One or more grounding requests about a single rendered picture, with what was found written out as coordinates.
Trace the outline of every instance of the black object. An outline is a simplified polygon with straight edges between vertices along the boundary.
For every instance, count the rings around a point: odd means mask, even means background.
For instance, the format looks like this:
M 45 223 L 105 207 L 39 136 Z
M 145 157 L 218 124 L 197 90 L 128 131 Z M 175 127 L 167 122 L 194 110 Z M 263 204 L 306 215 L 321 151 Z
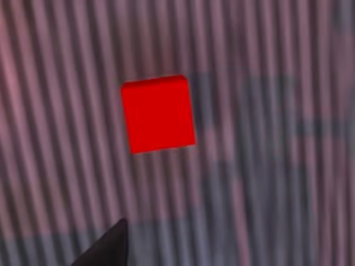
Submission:
M 128 223 L 121 219 L 84 252 L 72 266 L 127 266 Z

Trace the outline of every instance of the striped fabric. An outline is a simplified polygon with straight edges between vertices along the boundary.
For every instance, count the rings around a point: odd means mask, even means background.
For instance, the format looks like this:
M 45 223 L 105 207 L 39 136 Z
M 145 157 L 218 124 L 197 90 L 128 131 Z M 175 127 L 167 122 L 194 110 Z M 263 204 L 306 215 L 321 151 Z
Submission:
M 352 0 L 0 0 L 0 266 L 355 265 Z M 184 74 L 197 145 L 132 156 L 119 88 Z

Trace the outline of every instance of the red cube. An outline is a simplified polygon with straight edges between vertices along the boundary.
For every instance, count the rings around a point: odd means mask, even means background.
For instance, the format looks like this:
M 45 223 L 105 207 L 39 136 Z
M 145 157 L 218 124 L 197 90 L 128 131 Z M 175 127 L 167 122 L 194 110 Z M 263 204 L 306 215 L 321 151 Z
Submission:
M 189 83 L 184 76 L 126 82 L 121 95 L 132 153 L 195 144 Z

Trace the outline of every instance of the cube front face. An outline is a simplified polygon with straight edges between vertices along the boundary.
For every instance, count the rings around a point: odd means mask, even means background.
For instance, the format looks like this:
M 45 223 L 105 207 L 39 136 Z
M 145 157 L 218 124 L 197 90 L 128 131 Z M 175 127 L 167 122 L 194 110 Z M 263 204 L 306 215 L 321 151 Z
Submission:
M 184 76 L 127 82 L 121 96 L 132 153 L 195 144 L 189 83 Z

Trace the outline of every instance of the corrugated surface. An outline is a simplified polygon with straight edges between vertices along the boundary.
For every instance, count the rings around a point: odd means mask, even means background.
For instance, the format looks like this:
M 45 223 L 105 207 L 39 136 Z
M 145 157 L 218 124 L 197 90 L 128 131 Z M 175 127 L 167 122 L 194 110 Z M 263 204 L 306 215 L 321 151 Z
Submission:
M 0 265 L 355 265 L 352 0 L 0 0 Z M 119 87 L 189 78 L 197 145 L 129 153 Z

